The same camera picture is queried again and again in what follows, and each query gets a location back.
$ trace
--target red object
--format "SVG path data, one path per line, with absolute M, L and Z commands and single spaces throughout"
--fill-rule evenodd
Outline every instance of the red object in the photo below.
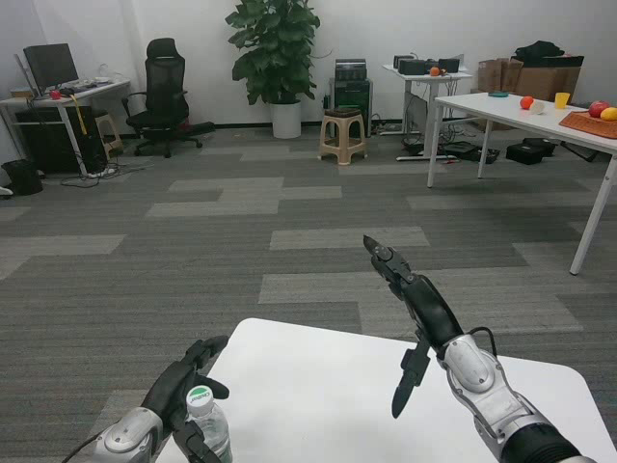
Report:
M 521 107 L 523 109 L 529 109 L 533 104 L 533 96 L 524 96 L 521 98 Z
M 594 101 L 589 106 L 589 116 L 592 118 L 598 118 L 602 111 L 606 108 L 610 108 L 610 104 L 606 101 Z

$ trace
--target beige stool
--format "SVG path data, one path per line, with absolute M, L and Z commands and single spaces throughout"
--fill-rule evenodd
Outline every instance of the beige stool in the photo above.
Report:
M 120 135 L 118 134 L 118 129 L 116 128 L 116 125 L 114 124 L 114 120 L 108 113 L 105 113 L 102 116 L 98 116 L 97 118 L 94 118 L 94 121 L 96 122 L 96 126 L 98 127 L 98 134 L 100 135 L 100 139 L 103 144 L 103 149 L 105 150 L 105 155 L 107 155 L 107 160 L 109 161 L 109 153 L 111 150 L 115 150 L 115 149 L 123 150 L 124 149 L 124 145 L 122 144 L 122 139 L 120 138 Z M 112 132 L 114 132 L 114 140 L 112 140 L 109 143 L 104 142 L 103 131 L 101 130 L 101 125 L 103 123 L 109 123 L 109 126 L 112 129 Z
M 338 127 L 337 138 L 326 139 L 326 129 L 329 123 L 333 123 Z M 349 128 L 352 123 L 358 123 L 360 125 L 360 140 L 349 138 Z M 318 158 L 321 159 L 325 153 L 335 154 L 338 158 L 339 166 L 348 166 L 351 163 L 352 154 L 359 151 L 364 151 L 364 158 L 368 157 L 368 154 L 366 154 L 364 121 L 361 111 L 359 109 L 345 108 L 326 111 L 324 121 L 321 123 L 321 139 L 319 142 Z

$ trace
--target plastic bottle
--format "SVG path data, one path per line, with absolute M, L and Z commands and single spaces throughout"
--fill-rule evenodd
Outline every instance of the plastic bottle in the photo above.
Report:
M 223 410 L 214 403 L 214 394 L 206 386 L 196 386 L 186 396 L 188 420 L 194 421 L 203 432 L 203 441 L 219 457 L 221 463 L 231 463 L 229 425 Z

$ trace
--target desk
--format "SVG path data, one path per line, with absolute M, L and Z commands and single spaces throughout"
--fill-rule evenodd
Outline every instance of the desk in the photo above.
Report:
M 397 161 L 416 161 L 416 160 L 428 160 L 430 159 L 431 143 L 433 133 L 433 123 L 435 121 L 435 110 L 437 108 L 435 104 L 435 98 L 439 96 L 440 85 L 446 84 L 452 81 L 458 81 L 462 79 L 471 79 L 473 76 L 465 74 L 464 72 L 453 72 L 448 75 L 441 75 L 437 77 L 431 77 L 428 74 L 424 75 L 403 75 L 393 65 L 383 65 L 384 69 L 389 70 L 394 75 L 405 81 L 405 98 L 403 104 L 403 124 L 401 132 L 383 132 L 383 135 L 408 135 L 407 133 L 407 106 L 411 99 L 412 94 L 412 82 L 423 82 L 428 84 L 428 117 L 426 119 L 426 133 L 424 134 L 424 151 L 422 156 L 401 156 L 397 157 Z
M 218 403 L 228 417 L 233 461 L 496 463 L 435 360 L 403 414 L 391 416 L 399 364 L 413 346 L 244 320 L 209 374 L 230 389 L 229 399 Z M 617 461 L 582 376 L 558 365 L 500 360 L 512 387 L 583 454 L 598 463 Z M 170 438 L 157 463 L 184 462 Z
M 594 207 L 587 221 L 587 226 L 578 245 L 575 259 L 572 262 L 570 273 L 577 275 L 580 267 L 585 259 L 589 246 L 593 239 L 596 227 L 600 222 L 600 217 L 604 211 L 604 206 L 608 200 L 608 195 L 615 182 L 615 174 L 617 171 L 617 140 L 598 137 L 589 133 L 574 130 L 572 128 L 559 125 L 563 119 L 570 114 L 571 111 L 580 111 L 580 108 L 568 106 L 566 109 L 555 109 L 554 103 L 544 101 L 545 110 L 542 114 L 532 115 L 528 111 L 521 109 L 520 98 L 518 96 L 508 96 L 507 98 L 494 98 L 488 94 L 474 95 L 456 95 L 444 96 L 436 99 L 438 106 L 436 114 L 436 123 L 433 129 L 433 147 L 431 151 L 431 162 L 428 171 L 428 184 L 431 188 L 435 177 L 435 160 L 437 159 L 437 143 L 439 141 L 440 127 L 443 121 L 444 108 L 454 108 L 464 111 L 468 114 L 488 120 L 486 131 L 484 133 L 484 144 L 482 146 L 482 155 L 480 157 L 480 165 L 478 167 L 478 178 L 482 178 L 484 165 L 486 163 L 486 155 L 488 144 L 493 128 L 493 121 L 505 123 L 522 130 L 538 133 L 543 137 L 556 138 L 574 145 L 607 152 L 611 155 L 608 169 L 604 181 L 598 192 L 598 197 L 594 203 Z
M 100 87 L 87 90 L 86 92 L 75 94 L 75 98 L 77 99 L 77 101 L 84 100 L 87 98 L 96 98 L 103 94 L 115 92 L 119 89 L 126 88 L 129 85 L 130 85 L 130 80 L 123 79 L 119 82 L 114 82 L 111 84 L 107 84 L 104 86 L 100 86 Z M 84 177 L 87 176 L 88 171 L 86 170 L 86 166 L 84 165 L 84 163 L 81 162 L 80 160 L 81 152 L 79 150 L 79 145 L 77 144 L 77 139 L 75 138 L 75 135 L 73 133 L 73 129 L 72 129 L 72 126 L 70 124 L 70 120 L 68 119 L 68 114 L 67 114 L 67 107 L 74 104 L 72 98 L 61 98 L 61 99 L 45 98 L 45 99 L 38 99 L 34 103 L 35 103 L 35 107 L 37 108 L 57 108 L 58 109 L 58 112 L 60 113 L 60 118 L 62 119 L 61 123 L 63 123 L 65 127 L 67 128 L 68 138 L 70 139 L 73 150 L 75 151 L 75 157 L 77 158 L 77 164 L 79 165 L 79 170 L 81 171 L 82 176 Z M 9 109 L 10 108 L 11 109 L 26 109 L 27 107 L 28 107 L 28 103 L 27 103 L 26 98 L 9 98 L 9 99 L 4 99 L 0 101 L 0 113 L 2 114 L 2 118 L 4 119 L 5 124 L 7 125 L 7 128 L 9 129 L 9 131 L 11 132 L 11 135 L 13 136 L 13 140 L 15 141 L 15 144 L 17 145 L 19 154 L 23 158 L 27 157 L 26 149 L 23 147 L 21 143 L 21 139 L 19 138 L 19 134 L 15 130 L 15 126 L 24 125 L 28 123 L 15 122 L 11 116 Z

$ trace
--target small black device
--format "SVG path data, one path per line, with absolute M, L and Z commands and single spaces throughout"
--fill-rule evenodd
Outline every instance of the small black device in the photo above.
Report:
M 395 69 L 398 69 L 398 64 L 401 60 L 416 60 L 416 55 L 394 55 L 394 63 L 392 64 Z
M 459 71 L 461 60 L 458 58 L 441 58 L 438 62 L 439 69 L 445 69 L 448 74 Z
M 542 162 L 545 150 L 538 147 L 530 147 L 525 143 L 518 143 L 508 147 L 505 157 L 530 166 Z
M 536 147 L 544 150 L 544 157 L 552 157 L 552 152 L 555 151 L 557 145 L 546 138 L 525 138 L 523 144 L 528 147 Z
M 79 78 L 68 43 L 28 46 L 23 49 L 23 53 L 41 95 L 47 87 Z
M 424 65 L 424 73 L 428 74 L 431 72 L 431 68 L 436 68 L 439 65 L 438 61 L 431 60 L 430 58 L 426 60 L 426 64 Z
M 367 75 L 366 60 L 364 58 L 344 58 L 336 60 L 335 80 L 365 80 Z
M 424 75 L 426 73 L 426 61 L 402 59 L 398 62 L 398 72 L 403 75 Z

